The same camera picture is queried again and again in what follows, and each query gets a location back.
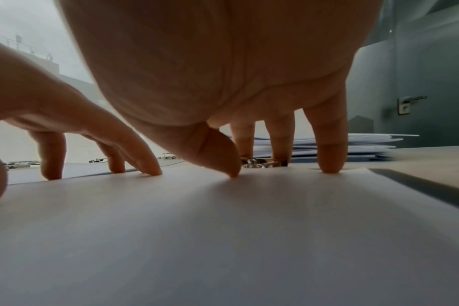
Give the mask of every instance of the door handle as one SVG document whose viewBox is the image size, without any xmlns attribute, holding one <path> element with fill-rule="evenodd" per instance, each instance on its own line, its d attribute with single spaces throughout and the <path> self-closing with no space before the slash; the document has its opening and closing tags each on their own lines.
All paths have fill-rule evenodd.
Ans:
<svg viewBox="0 0 459 306">
<path fill-rule="evenodd" d="M 416 96 L 416 97 L 401 97 L 397 100 L 397 114 L 407 115 L 411 113 L 411 102 L 419 101 L 428 98 L 428 96 Z"/>
</svg>

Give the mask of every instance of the stack of papers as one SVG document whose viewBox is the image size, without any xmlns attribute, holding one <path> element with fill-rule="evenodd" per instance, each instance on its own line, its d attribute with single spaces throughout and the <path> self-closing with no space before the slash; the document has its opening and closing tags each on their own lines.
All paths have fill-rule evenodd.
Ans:
<svg viewBox="0 0 459 306">
<path fill-rule="evenodd" d="M 403 137 L 418 135 L 402 134 L 349 134 L 348 161 L 389 160 L 389 151 L 396 146 L 387 143 L 403 140 Z M 253 157 L 271 158 L 272 150 L 269 138 L 255 138 Z M 296 138 L 292 162 L 317 161 L 317 144 L 315 138 Z"/>
</svg>

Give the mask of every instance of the metal binder clip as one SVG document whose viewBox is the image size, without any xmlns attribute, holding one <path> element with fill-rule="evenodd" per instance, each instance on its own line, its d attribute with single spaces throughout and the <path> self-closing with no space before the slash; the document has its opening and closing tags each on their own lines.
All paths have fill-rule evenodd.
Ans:
<svg viewBox="0 0 459 306">
<path fill-rule="evenodd" d="M 243 168 L 275 168 L 287 167 L 286 161 L 277 161 L 272 158 L 241 158 Z"/>
</svg>

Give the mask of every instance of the hand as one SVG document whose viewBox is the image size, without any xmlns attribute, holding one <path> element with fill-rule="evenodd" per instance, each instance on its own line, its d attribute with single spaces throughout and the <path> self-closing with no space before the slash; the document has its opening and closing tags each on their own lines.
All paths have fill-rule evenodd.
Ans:
<svg viewBox="0 0 459 306">
<path fill-rule="evenodd" d="M 41 172 L 62 178 L 66 154 L 64 133 L 97 143 L 114 173 L 125 161 L 141 172 L 160 174 L 147 143 L 117 117 L 88 101 L 80 92 L 0 45 L 0 120 L 25 129 L 38 143 Z M 0 161 L 0 197 L 7 173 Z"/>
<path fill-rule="evenodd" d="M 264 120 L 289 160 L 303 108 L 324 172 L 347 156 L 345 80 L 380 0 L 59 0 L 109 102 L 148 138 L 236 176 Z M 236 147 L 211 128 L 230 124 Z"/>
</svg>

